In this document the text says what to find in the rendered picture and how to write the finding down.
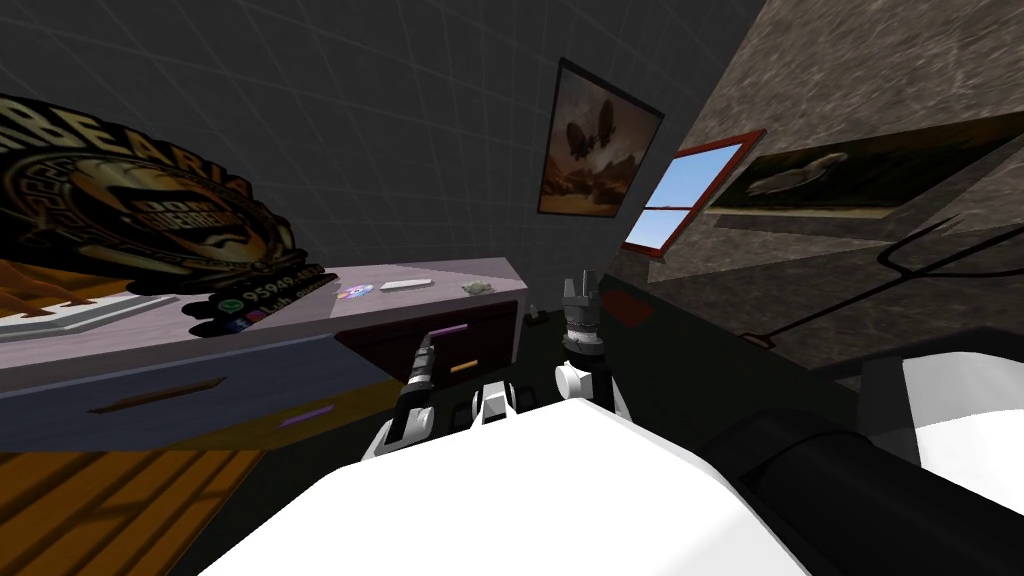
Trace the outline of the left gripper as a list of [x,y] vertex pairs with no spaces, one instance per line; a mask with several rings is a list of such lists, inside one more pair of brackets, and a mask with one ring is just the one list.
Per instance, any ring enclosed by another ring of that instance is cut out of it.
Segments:
[[429,389],[431,387],[434,362],[435,352],[432,337],[430,334],[426,334],[416,351],[410,373],[410,384],[415,389]]

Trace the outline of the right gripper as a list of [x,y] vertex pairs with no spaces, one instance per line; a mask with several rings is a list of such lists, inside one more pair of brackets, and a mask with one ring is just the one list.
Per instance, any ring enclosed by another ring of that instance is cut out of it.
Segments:
[[583,273],[581,295],[577,295],[574,281],[566,278],[562,303],[568,330],[597,330],[601,319],[601,297],[596,272],[586,270]]

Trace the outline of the dark maroon drawer front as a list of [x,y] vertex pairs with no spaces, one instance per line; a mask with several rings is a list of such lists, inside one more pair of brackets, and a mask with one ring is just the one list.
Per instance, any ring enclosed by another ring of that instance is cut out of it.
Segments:
[[[399,381],[410,376],[415,353],[432,330],[466,323],[467,330],[432,338],[433,387],[450,388],[509,366],[517,343],[518,303],[514,300],[422,316],[341,331],[335,339]],[[476,367],[451,374],[452,366],[478,360]]]

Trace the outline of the red framed window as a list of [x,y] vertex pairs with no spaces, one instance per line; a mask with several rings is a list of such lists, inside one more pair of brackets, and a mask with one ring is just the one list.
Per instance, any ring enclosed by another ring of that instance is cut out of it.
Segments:
[[759,129],[677,151],[621,248],[663,257],[765,134]]

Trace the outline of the brown airship picture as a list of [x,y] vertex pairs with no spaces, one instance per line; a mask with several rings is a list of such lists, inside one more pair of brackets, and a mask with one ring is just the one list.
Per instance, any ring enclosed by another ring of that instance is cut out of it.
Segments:
[[538,213],[615,217],[664,119],[652,106],[559,58]]

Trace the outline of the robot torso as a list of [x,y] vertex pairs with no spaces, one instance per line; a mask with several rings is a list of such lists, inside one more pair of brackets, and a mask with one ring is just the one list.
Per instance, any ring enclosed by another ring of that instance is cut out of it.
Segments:
[[199,576],[810,576],[712,465],[573,399],[340,468]]

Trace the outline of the grey purple dresser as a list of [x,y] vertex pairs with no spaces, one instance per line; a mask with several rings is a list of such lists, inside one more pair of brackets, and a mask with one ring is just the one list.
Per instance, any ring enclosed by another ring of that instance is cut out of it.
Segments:
[[[399,381],[341,331],[505,301],[502,258],[340,268],[334,282],[237,335],[200,339],[179,303],[70,335],[0,344],[0,452],[269,450],[390,410]],[[389,281],[434,285],[382,292]],[[492,285],[471,296],[461,286]],[[372,284],[339,300],[345,288]]]

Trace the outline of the wide dark landscape picture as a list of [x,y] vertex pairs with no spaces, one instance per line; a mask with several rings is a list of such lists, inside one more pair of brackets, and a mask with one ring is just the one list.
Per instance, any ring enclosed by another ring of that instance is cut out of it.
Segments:
[[1024,134],[1024,111],[757,157],[706,212],[881,219]]

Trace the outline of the black gold round emblem picture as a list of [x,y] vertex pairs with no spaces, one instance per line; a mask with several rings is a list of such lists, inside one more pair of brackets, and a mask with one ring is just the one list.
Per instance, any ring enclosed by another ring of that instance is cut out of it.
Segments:
[[29,266],[184,296],[199,338],[241,333],[335,280],[246,178],[136,129],[0,94],[0,310],[96,305]]

